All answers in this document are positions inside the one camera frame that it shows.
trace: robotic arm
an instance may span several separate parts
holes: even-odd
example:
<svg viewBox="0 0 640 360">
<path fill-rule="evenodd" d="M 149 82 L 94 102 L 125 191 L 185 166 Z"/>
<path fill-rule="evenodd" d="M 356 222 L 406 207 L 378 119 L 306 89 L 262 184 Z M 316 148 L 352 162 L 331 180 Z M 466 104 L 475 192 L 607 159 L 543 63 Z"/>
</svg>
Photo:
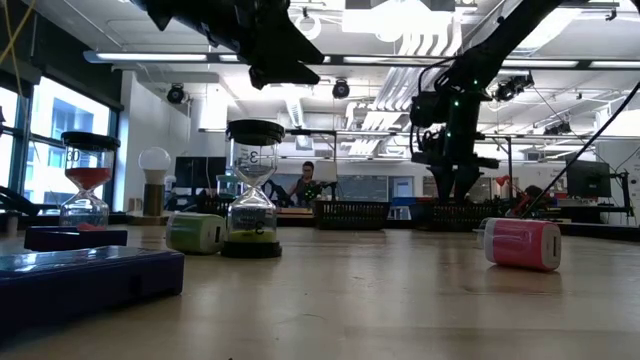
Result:
<svg viewBox="0 0 640 360">
<path fill-rule="evenodd" d="M 632 0 L 640 9 L 640 0 Z M 549 15 L 562 4 L 581 5 L 588 0 L 522 0 L 513 12 L 502 19 L 496 31 L 484 42 L 457 57 L 451 67 L 440 75 L 435 91 L 422 91 L 413 98 L 412 128 L 445 126 L 436 134 L 426 133 L 412 161 L 429 165 L 441 201 L 449 198 L 462 203 L 464 196 L 480 177 L 480 168 L 497 169 L 496 159 L 478 157 L 473 152 L 482 134 L 476 131 L 480 104 L 491 100 L 487 86 L 496 77 L 502 62 Z"/>
</svg>

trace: hourglass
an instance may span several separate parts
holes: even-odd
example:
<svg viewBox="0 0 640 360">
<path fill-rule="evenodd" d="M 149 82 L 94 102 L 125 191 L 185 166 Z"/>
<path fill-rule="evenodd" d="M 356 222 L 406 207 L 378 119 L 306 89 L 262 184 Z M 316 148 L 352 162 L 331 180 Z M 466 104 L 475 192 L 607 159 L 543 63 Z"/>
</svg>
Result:
<svg viewBox="0 0 640 360">
<path fill-rule="evenodd" d="M 111 180 L 115 151 L 120 140 L 84 132 L 65 132 L 65 176 L 78 187 L 78 193 L 60 209 L 60 226 L 78 230 L 104 230 L 109 222 L 109 205 L 93 191 Z"/>
<path fill-rule="evenodd" d="M 270 258 L 282 254 L 276 239 L 276 206 L 260 186 L 276 171 L 278 144 L 284 134 L 282 126 L 269 121 L 229 123 L 233 171 L 248 189 L 229 205 L 223 256 Z"/>
</svg>

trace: blue case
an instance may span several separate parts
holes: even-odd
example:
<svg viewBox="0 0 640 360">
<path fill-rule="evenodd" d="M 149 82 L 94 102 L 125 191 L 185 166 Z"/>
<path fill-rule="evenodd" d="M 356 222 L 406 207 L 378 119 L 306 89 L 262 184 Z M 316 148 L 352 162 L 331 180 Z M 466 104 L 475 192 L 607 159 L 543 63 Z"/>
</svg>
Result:
<svg viewBox="0 0 640 360">
<path fill-rule="evenodd" d="M 0 338 L 182 292 L 184 255 L 124 246 L 0 256 Z"/>
</svg>

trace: pink cylinder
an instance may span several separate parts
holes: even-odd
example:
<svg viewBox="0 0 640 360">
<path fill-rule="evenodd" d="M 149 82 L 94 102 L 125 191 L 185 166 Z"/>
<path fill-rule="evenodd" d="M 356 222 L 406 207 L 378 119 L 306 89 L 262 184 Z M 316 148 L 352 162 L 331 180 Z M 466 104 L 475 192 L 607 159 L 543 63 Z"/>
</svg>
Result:
<svg viewBox="0 0 640 360">
<path fill-rule="evenodd" d="M 560 229 L 547 221 L 489 219 L 484 231 L 487 260 L 498 265 L 553 271 L 560 266 Z"/>
</svg>

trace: person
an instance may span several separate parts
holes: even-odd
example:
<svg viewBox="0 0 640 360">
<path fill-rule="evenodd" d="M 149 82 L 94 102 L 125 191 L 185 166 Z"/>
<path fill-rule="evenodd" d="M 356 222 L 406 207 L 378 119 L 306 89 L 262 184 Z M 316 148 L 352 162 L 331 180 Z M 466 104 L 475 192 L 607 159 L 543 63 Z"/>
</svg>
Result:
<svg viewBox="0 0 640 360">
<path fill-rule="evenodd" d="M 296 205 L 297 206 L 307 206 L 309 205 L 307 201 L 304 199 L 304 191 L 305 187 L 313 186 L 316 184 L 313 181 L 313 170 L 315 166 L 311 161 L 306 161 L 302 164 L 302 176 L 298 181 L 291 186 L 289 189 L 288 195 L 289 197 L 295 195 L 296 196 Z"/>
</svg>

